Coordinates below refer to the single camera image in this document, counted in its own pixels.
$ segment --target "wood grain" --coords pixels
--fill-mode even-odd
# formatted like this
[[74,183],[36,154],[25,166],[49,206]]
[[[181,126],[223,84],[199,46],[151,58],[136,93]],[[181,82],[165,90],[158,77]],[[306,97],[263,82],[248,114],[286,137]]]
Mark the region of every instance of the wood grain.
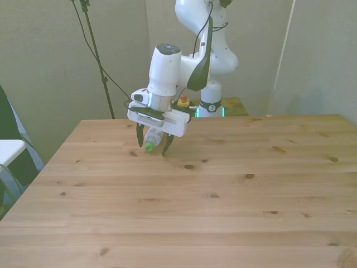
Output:
[[0,223],[6,268],[350,268],[355,247],[339,116],[194,118],[164,158],[130,121],[82,121]]

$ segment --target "white wall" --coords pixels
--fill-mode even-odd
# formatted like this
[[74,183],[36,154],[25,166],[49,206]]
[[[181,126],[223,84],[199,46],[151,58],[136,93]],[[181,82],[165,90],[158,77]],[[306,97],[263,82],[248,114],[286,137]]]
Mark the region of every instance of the white wall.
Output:
[[357,123],[357,1],[297,0],[269,112]]
[[[160,43],[192,53],[195,36],[176,18],[175,2],[146,0],[151,53]],[[292,0],[234,0],[228,8],[228,44],[240,66],[235,74],[220,76],[223,95],[240,97],[251,115],[267,111],[291,7]]]
[[[127,92],[145,87],[145,2],[90,3],[103,66]],[[85,22],[78,0],[76,4]],[[70,0],[0,1],[0,83],[45,162],[80,120],[110,118],[97,62]],[[109,91],[115,114],[124,118],[124,96],[113,84]]]

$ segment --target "red button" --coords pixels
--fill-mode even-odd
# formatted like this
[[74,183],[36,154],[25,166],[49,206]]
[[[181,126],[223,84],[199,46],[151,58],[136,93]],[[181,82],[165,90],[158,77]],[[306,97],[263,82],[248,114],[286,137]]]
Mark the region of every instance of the red button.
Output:
[[181,95],[181,101],[182,102],[187,102],[187,95],[186,94],[182,94]]

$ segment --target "bottle cap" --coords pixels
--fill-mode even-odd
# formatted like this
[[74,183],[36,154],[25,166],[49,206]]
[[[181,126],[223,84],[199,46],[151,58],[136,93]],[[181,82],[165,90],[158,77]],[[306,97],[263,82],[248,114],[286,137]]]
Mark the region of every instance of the bottle cap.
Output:
[[152,150],[154,150],[154,144],[151,141],[148,141],[145,144],[145,151],[151,152]]
[[182,102],[187,102],[187,95],[186,94],[182,94],[181,95],[181,101]]

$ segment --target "green bottle cap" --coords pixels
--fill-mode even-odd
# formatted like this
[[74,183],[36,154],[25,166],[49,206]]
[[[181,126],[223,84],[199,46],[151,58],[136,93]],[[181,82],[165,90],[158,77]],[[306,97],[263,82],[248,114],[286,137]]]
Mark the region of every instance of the green bottle cap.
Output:
[[145,150],[147,152],[151,152],[152,150],[154,150],[154,144],[151,142],[151,141],[148,141],[146,144],[145,144]]

